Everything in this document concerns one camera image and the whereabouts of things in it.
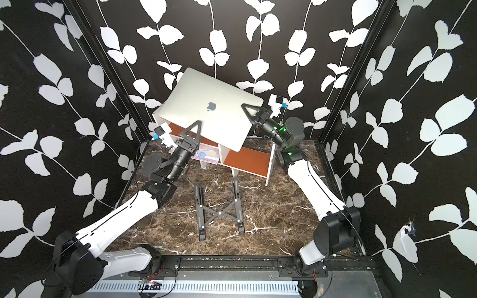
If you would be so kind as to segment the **silver laptop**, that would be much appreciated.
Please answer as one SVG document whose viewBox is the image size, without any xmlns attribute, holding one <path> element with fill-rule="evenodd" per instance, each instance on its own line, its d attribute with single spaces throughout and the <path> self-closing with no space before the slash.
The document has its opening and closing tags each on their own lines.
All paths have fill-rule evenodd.
<svg viewBox="0 0 477 298">
<path fill-rule="evenodd" d="M 153 116 L 156 121 L 163 119 L 182 128 L 199 120 L 203 137 L 240 151 L 252 127 L 242 104 L 261 106 L 263 99 L 187 68 Z"/>
</svg>

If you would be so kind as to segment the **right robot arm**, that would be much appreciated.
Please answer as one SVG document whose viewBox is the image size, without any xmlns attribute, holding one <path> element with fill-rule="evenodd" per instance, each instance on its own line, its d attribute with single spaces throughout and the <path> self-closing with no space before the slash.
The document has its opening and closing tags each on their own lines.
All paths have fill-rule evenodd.
<svg viewBox="0 0 477 298">
<path fill-rule="evenodd" d="M 282 169 L 299 186 L 318 216 L 313 239 L 299 250 L 301 263 L 311 266 L 357 244 L 361 215 L 357 208 L 347 207 L 314 171 L 300 146 L 304 140 L 303 121 L 291 117 L 279 124 L 272 119 L 272 111 L 250 104 L 242 104 L 242 110 L 252 126 L 277 146 L 275 155 Z"/>
</svg>

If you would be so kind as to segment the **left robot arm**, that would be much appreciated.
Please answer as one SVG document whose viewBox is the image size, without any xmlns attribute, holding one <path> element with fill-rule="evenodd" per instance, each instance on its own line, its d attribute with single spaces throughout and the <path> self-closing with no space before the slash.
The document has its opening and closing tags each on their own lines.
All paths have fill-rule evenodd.
<svg viewBox="0 0 477 298">
<path fill-rule="evenodd" d="M 153 258 L 160 256 L 154 249 L 140 247 L 112 253 L 105 250 L 131 226 L 173 197 L 175 181 L 199 149 L 201 126 L 201 121 L 195 121 L 180 132 L 180 138 L 173 144 L 169 142 L 168 124 L 156 128 L 158 138 L 175 149 L 170 159 L 150 155 L 142 166 L 142 174 L 149 180 L 135 196 L 90 226 L 75 233 L 65 231 L 56 238 L 51 266 L 61 287 L 77 296 L 102 279 L 151 267 Z"/>
</svg>

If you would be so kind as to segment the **cartoon cat picture book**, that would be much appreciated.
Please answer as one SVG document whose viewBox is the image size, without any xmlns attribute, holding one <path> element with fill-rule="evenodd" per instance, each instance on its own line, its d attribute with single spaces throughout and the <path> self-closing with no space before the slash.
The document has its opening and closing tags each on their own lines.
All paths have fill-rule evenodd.
<svg viewBox="0 0 477 298">
<path fill-rule="evenodd" d="M 208 144 L 200 143 L 199 149 L 197 150 L 195 155 L 191 157 L 191 159 L 216 165 L 220 162 L 219 148 L 210 146 Z"/>
</svg>

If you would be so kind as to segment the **white and brown shelf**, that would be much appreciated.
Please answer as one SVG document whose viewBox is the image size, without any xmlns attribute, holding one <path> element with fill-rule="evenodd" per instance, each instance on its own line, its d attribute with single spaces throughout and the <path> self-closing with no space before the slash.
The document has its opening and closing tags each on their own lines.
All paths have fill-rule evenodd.
<svg viewBox="0 0 477 298">
<path fill-rule="evenodd" d="M 206 137 L 201 138 L 201 143 L 219 148 L 220 162 L 218 164 L 230 168 L 232 170 L 232 176 L 236 177 L 240 171 L 243 171 L 264 178 L 265 185 L 269 185 L 275 158 L 273 154 L 276 145 L 265 143 L 264 148 L 269 150 L 265 152 L 262 147 L 250 149 L 245 146 L 239 151 L 233 151 Z M 203 161 L 200 161 L 200 163 L 202 168 L 205 168 L 207 164 L 209 164 Z"/>
</svg>

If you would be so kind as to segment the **black mounting rail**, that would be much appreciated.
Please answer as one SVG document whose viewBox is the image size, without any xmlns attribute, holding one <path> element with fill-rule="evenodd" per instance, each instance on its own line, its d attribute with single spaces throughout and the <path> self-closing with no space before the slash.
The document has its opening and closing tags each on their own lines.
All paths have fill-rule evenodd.
<svg viewBox="0 0 477 298">
<path fill-rule="evenodd" d="M 292 256 L 175 256 L 157 255 L 152 257 L 144 269 L 137 269 L 135 265 L 120 268 L 124 260 L 108 254 L 107 264 L 100 261 L 104 267 L 104 277 L 127 274 L 141 278 L 172 277 L 179 271 L 273 271 L 281 278 L 313 279 L 326 278 L 334 272 L 378 270 L 376 263 L 371 259 L 355 260 L 352 258 L 328 258 L 313 265 L 302 264 L 297 257 Z"/>
</svg>

